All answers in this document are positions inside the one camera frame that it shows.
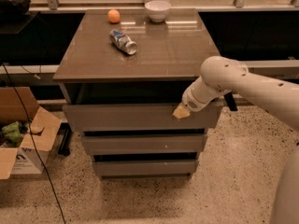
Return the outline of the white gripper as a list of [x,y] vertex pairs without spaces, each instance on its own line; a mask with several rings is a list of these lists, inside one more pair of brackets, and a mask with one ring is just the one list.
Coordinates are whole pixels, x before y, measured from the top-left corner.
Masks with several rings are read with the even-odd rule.
[[199,77],[183,92],[181,103],[176,107],[173,116],[177,119],[187,118],[191,112],[199,112],[211,101],[227,94],[228,90],[214,88]]

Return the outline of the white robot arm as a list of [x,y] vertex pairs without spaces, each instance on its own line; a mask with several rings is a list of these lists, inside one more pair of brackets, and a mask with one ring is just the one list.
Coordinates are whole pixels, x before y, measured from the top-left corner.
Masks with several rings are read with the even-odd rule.
[[[252,74],[244,63],[221,56],[202,62],[200,77],[183,92],[173,116],[187,118],[231,91],[299,131],[298,84]],[[269,224],[299,224],[299,147],[280,175]]]

